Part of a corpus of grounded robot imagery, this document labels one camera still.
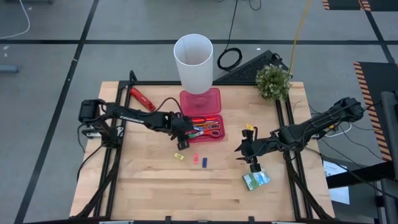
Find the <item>white paper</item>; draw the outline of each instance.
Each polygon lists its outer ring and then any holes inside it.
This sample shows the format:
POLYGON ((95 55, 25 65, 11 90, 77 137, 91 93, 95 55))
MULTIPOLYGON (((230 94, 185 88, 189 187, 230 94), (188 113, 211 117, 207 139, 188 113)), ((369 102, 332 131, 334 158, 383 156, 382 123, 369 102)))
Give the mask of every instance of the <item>white paper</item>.
MULTIPOLYGON (((347 172, 343 168, 339 167, 338 165, 332 163, 332 162, 327 162, 323 161, 323 170, 325 171, 325 176, 331 176, 331 175, 336 175, 340 173, 347 172)), ((340 202, 340 203, 345 203, 349 205, 349 190, 348 187, 339 187, 336 189, 330 189, 329 190, 330 198, 334 202, 340 202)))

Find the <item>pink eraser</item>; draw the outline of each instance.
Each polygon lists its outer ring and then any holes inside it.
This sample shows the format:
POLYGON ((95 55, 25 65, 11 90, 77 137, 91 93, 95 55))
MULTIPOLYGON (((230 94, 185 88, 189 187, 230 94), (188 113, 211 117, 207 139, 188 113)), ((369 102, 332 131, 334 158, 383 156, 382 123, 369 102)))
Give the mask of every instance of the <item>pink eraser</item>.
POLYGON ((195 155, 193 156, 193 163, 194 163, 194 164, 198 164, 198 163, 199 163, 199 155, 198 155, 198 154, 195 154, 195 155))

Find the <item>yellow cable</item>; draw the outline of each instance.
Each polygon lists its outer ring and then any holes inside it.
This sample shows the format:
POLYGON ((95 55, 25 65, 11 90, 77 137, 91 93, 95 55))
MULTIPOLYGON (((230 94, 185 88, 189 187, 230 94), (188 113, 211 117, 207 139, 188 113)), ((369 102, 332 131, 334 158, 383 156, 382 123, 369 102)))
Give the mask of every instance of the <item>yellow cable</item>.
POLYGON ((290 75, 291 75, 291 72, 290 72, 290 71, 293 70, 294 50, 295 50, 295 48, 296 48, 296 41, 297 41, 297 39, 299 38, 300 31, 301 31, 301 27, 303 26, 304 18, 305 18, 305 15, 306 15, 307 12, 308 12, 308 9, 309 9, 310 6, 311 6, 311 2, 312 2, 312 0, 307 0, 307 4, 305 5, 305 9, 304 9, 303 16, 301 17, 301 20, 300 20, 300 25, 298 25, 297 33, 296 33, 296 36, 294 37, 293 49, 292 49, 292 56, 290 57, 290 66, 289 66, 289 74, 290 74, 290 75))

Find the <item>small block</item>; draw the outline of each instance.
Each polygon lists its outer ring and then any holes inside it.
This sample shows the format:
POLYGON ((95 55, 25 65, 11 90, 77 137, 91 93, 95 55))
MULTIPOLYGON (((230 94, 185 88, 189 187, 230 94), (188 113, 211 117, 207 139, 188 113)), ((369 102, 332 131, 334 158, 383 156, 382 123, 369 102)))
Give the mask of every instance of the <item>small block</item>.
POLYGON ((178 154, 178 153, 174 154, 174 157, 176 157, 177 159, 181 159, 181 160, 184 159, 184 156, 181 154, 178 154))
POLYGON ((199 163, 199 154, 195 154, 195 155, 193 156, 193 163, 194 163, 194 164, 198 164, 198 163, 199 163))
POLYGON ((249 130, 251 130, 251 131, 254 131, 254 127, 251 126, 251 125, 249 125, 249 124, 246 124, 246 128, 249 129, 249 130))
POLYGON ((206 168, 207 167, 207 158, 203 158, 203 162, 201 163, 201 167, 202 168, 206 168))

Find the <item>potted plant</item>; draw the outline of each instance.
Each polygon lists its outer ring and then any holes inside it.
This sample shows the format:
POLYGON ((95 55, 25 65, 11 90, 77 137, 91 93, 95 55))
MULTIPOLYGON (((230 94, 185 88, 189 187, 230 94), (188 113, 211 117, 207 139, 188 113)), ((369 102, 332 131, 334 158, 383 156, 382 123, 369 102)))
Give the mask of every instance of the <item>potted plant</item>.
POLYGON ((275 65, 266 65, 257 71, 256 88, 266 100, 286 100, 290 89, 290 75, 275 65))

